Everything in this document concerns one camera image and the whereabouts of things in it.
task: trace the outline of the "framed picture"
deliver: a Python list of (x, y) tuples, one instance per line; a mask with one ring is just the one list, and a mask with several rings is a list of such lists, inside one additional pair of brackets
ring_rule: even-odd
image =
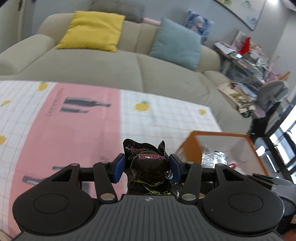
[(242, 20), (252, 31), (255, 30), (266, 0), (216, 0), (240, 20)]

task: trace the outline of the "sofa backrest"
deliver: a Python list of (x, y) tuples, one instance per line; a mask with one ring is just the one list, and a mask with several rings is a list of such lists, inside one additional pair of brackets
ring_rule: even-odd
[[(69, 28), (73, 13), (58, 13), (49, 16), (41, 24), (38, 34), (52, 37), (58, 44)], [(148, 55), (154, 44), (158, 27), (145, 23), (124, 21), (117, 48), (120, 50)], [(202, 54), (197, 67), (199, 72), (219, 70), (220, 57), (212, 49), (202, 46)]]

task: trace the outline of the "yellow pillow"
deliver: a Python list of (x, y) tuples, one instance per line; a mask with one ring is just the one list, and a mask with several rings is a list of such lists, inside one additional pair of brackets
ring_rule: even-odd
[(57, 49), (89, 48), (115, 52), (125, 18), (116, 13), (76, 11)]

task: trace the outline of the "blue patterned pillow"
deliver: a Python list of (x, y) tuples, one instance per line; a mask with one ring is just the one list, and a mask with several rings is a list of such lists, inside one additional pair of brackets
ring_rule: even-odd
[(197, 32), (201, 36), (201, 44), (205, 45), (213, 23), (189, 9), (185, 27)]

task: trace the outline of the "pillow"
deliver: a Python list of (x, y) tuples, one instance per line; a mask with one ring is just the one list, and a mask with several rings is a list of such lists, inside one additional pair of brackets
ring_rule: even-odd
[(115, 52), (125, 16), (76, 11), (57, 49), (89, 48)]
[(101, 2), (93, 3), (90, 11), (112, 12), (126, 16), (126, 20), (141, 23), (144, 17), (144, 4), (137, 2)]
[(180, 24), (162, 18), (149, 55), (196, 71), (200, 52), (199, 35)]
[(205, 45), (209, 38), (210, 30), (214, 22), (207, 20), (196, 12), (189, 9), (185, 27), (197, 32), (201, 36), (201, 43)]

